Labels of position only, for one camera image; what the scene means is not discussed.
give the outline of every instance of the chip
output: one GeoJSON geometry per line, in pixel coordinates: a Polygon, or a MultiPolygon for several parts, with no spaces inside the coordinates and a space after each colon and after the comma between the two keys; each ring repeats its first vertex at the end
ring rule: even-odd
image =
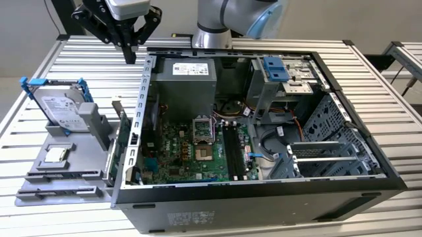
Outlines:
{"type": "Polygon", "coordinates": [[[169,168],[169,169],[168,169],[168,174],[169,174],[171,176],[180,175],[179,172],[180,172],[179,168],[169,168]]]}

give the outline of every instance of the hard drive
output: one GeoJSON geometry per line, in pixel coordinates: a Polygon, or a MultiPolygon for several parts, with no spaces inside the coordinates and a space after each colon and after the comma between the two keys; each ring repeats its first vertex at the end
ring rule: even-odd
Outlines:
{"type": "Polygon", "coordinates": [[[83,102],[93,102],[87,82],[79,80],[20,79],[21,88],[39,105],[51,125],[68,132],[88,132],[85,122],[77,114],[83,102]]]}

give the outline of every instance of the white wall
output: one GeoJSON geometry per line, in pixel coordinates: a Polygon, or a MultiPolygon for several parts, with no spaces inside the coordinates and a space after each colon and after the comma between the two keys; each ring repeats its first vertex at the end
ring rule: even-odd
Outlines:
{"type": "Polygon", "coordinates": [[[279,39],[352,40],[364,53],[422,41],[422,0],[290,0],[279,39]]]}
{"type": "MultiPolygon", "coordinates": [[[[64,33],[51,1],[47,3],[64,33]]],[[[31,77],[57,35],[43,0],[0,0],[0,77],[31,77]]]]}
{"type": "MultiPolygon", "coordinates": [[[[422,41],[422,0],[288,2],[279,38],[350,39],[366,53],[379,53],[392,40],[422,41]]],[[[0,3],[0,77],[31,76],[57,32],[43,0],[0,0],[0,3]]],[[[193,33],[196,0],[152,0],[152,5],[163,10],[163,21],[153,33],[155,37],[167,37],[171,33],[193,33]]],[[[61,27],[51,3],[49,6],[61,27]]]]}

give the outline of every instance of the case label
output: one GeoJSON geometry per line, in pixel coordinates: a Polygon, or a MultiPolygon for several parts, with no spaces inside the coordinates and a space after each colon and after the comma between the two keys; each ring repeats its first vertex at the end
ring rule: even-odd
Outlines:
{"type": "Polygon", "coordinates": [[[172,226],[203,225],[212,224],[215,211],[175,212],[167,216],[172,226]]]}
{"type": "Polygon", "coordinates": [[[173,75],[208,75],[207,63],[175,63],[172,65],[173,75]]]}

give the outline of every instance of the hard drive label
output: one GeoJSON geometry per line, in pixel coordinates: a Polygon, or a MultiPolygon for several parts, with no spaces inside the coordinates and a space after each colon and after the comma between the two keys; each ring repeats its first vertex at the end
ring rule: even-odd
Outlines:
{"type": "Polygon", "coordinates": [[[69,98],[44,96],[41,100],[60,127],[69,131],[88,130],[84,120],[77,115],[75,102],[69,98]]]}

